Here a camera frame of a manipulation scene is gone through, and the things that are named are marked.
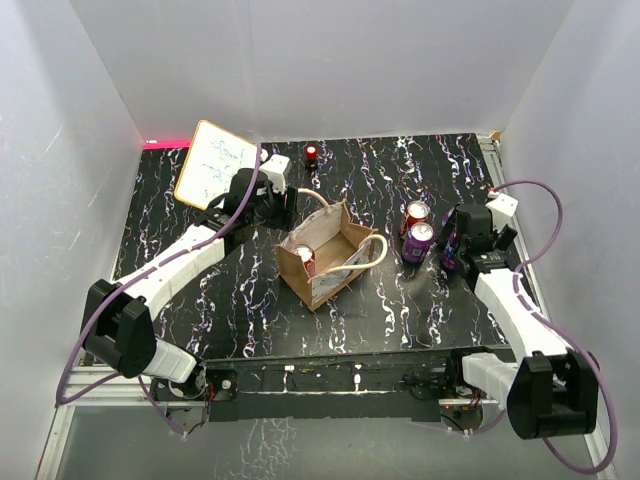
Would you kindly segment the red cola can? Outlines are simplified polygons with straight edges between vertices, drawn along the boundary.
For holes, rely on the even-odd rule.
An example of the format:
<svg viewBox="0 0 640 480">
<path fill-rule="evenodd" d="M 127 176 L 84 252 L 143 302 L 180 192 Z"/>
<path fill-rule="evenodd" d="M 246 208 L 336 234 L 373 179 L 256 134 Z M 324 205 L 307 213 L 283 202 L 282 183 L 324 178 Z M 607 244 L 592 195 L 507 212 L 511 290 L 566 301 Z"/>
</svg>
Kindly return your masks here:
<svg viewBox="0 0 640 480">
<path fill-rule="evenodd" d="M 421 200 L 411 201 L 406 205 L 404 217 L 399 228 L 399 236 L 404 239 L 410 228 L 419 222 L 427 222 L 430 210 L 428 205 Z"/>
<path fill-rule="evenodd" d="M 297 244 L 292 252 L 298 255 L 303 262 L 305 270 L 310 278 L 315 276 L 315 251 L 306 244 Z"/>
</svg>

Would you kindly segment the purple soda can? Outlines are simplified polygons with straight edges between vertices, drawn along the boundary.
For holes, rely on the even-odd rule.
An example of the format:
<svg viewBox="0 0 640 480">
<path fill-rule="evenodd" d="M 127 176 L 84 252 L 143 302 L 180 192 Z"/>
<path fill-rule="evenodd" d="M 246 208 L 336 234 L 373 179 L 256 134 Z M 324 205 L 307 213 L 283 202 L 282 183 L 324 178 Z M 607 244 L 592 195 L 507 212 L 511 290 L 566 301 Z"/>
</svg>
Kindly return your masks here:
<svg viewBox="0 0 640 480">
<path fill-rule="evenodd" d="M 440 263 L 442 267 L 448 271 L 455 271 L 455 248 L 451 245 L 446 245 L 440 255 Z"/>
<path fill-rule="evenodd" d="M 440 231 L 436 237 L 436 244 L 438 246 L 445 246 L 447 244 L 451 235 L 455 232 L 455 223 L 456 207 L 453 207 L 444 216 Z"/>
<path fill-rule="evenodd" d="M 425 222 L 413 224 L 407 231 L 402 245 L 401 255 L 404 261 L 420 264 L 435 241 L 433 228 Z"/>
</svg>

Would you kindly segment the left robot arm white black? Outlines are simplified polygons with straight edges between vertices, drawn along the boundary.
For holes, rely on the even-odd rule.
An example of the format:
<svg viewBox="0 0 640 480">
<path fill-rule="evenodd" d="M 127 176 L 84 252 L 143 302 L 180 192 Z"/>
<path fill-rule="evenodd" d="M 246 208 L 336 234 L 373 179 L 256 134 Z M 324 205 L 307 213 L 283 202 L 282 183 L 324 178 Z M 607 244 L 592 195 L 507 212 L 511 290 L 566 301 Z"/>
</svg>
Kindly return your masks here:
<svg viewBox="0 0 640 480">
<path fill-rule="evenodd" d="M 188 283 L 223 261 L 265 227 L 289 232 L 297 217 L 296 188 L 277 188 L 261 171 L 239 170 L 228 192 L 211 200 L 185 233 L 150 263 L 111 283 L 99 280 L 87 296 L 82 348 L 125 378 L 168 380 L 182 397 L 206 387 L 199 360 L 156 337 L 153 322 Z"/>
</svg>

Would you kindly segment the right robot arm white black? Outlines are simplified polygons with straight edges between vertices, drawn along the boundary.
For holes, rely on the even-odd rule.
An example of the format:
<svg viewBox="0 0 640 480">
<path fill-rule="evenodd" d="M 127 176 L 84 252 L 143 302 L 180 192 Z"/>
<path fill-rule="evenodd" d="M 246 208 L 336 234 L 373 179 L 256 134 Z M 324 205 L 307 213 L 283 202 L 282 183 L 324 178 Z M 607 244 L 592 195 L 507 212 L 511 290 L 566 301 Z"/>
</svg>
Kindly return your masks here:
<svg viewBox="0 0 640 480">
<path fill-rule="evenodd" d="M 598 382 L 586 355 L 541 323 L 540 311 L 509 267 L 508 246 L 517 233 L 508 224 L 515 200 L 452 208 L 438 237 L 455 271 L 493 314 L 515 361 L 488 347 L 457 348 L 446 363 L 446 385 L 455 395 L 484 392 L 506 411 L 522 439 L 587 434 L 594 430 Z"/>
</svg>

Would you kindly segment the burlap canvas bag rope handles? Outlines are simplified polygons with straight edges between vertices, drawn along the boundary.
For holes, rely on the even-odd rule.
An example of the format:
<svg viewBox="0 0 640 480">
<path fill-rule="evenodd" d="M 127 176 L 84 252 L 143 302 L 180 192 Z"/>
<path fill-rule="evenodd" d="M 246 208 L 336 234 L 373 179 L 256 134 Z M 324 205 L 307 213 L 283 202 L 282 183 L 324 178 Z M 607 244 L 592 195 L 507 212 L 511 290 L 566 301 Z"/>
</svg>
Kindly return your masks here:
<svg viewBox="0 0 640 480">
<path fill-rule="evenodd" d="M 388 240 L 377 229 L 355 223 L 346 201 L 330 204 L 313 190 L 300 188 L 298 192 L 315 198 L 320 208 L 275 245 L 275 256 L 280 277 L 310 311 L 315 311 L 364 271 L 385 260 Z M 301 258 L 292 252 L 297 244 L 315 251 L 312 278 Z"/>
</svg>

